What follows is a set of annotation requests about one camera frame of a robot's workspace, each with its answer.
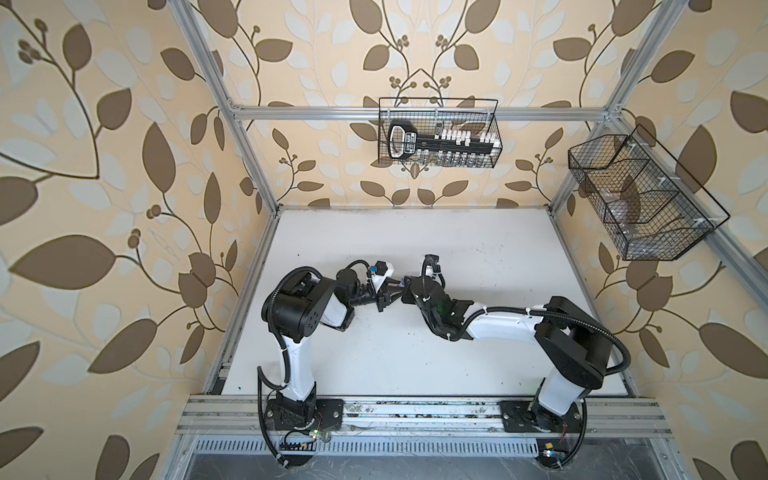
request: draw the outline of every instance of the wall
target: wall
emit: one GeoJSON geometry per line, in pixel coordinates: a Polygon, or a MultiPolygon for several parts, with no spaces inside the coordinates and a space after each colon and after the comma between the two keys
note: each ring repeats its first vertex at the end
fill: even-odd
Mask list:
{"type": "Polygon", "coordinates": [[[0,477],[149,478],[266,211],[164,2],[2,0],[0,51],[0,477]]]}
{"type": "MultiPolygon", "coordinates": [[[[626,112],[726,205],[723,228],[766,267],[767,18],[761,0],[691,2],[626,112]]],[[[705,243],[674,262],[623,262],[580,194],[559,218],[632,352],[639,393],[659,400],[694,475],[768,478],[766,313],[705,243]]]]}

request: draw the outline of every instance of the black tool holder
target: black tool holder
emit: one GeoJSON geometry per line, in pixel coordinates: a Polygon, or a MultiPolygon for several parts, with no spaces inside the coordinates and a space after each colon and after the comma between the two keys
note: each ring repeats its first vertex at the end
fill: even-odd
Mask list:
{"type": "Polygon", "coordinates": [[[379,162],[493,168],[503,148],[496,122],[498,101],[436,100],[379,99],[379,162]]]}
{"type": "Polygon", "coordinates": [[[568,168],[623,260],[676,260],[730,218],[642,125],[629,135],[603,135],[572,147],[568,168]],[[654,147],[669,157],[673,173],[656,163],[654,147]],[[706,212],[702,202],[717,212],[706,212]]]}

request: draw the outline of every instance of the metal grate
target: metal grate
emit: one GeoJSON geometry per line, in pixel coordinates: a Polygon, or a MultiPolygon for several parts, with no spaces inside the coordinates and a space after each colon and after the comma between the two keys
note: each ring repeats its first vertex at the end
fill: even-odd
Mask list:
{"type": "MultiPolygon", "coordinates": [[[[536,439],[527,438],[419,438],[337,435],[328,443],[316,442],[314,451],[291,451],[292,455],[363,456],[451,456],[451,457],[528,457],[538,455],[536,439]]],[[[196,453],[222,455],[269,455],[258,435],[205,435],[196,453]]]]}

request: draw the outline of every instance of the white tabletop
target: white tabletop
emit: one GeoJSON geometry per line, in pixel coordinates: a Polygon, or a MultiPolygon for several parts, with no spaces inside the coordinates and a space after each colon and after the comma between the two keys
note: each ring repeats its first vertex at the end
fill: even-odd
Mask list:
{"type": "MultiPolygon", "coordinates": [[[[589,307],[544,210],[289,210],[283,213],[237,345],[225,395],[255,395],[257,367],[280,380],[279,350],[260,317],[275,285],[297,266],[324,276],[352,260],[419,275],[425,254],[440,256],[451,298],[488,306],[534,306],[565,296],[589,307]]],[[[357,307],[345,332],[312,335],[318,395],[534,395],[552,363],[536,343],[449,342],[429,332],[419,309],[400,302],[379,313],[357,307]]],[[[626,395],[619,375],[597,395],[626,395]]]]}

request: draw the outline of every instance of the black mounting plate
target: black mounting plate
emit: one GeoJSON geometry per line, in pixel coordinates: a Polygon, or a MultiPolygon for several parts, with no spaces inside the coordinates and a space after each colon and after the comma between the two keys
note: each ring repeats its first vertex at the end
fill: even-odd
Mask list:
{"type": "MultiPolygon", "coordinates": [[[[541,433],[541,430],[533,426],[531,421],[532,415],[528,411],[528,406],[531,405],[530,400],[505,400],[498,403],[498,408],[501,410],[502,422],[504,423],[504,431],[507,433],[541,433]]],[[[578,412],[578,408],[575,403],[571,404],[571,408],[563,417],[565,422],[565,433],[579,433],[581,431],[581,414],[578,412]]],[[[552,432],[555,435],[560,435],[561,432],[552,432]]]]}

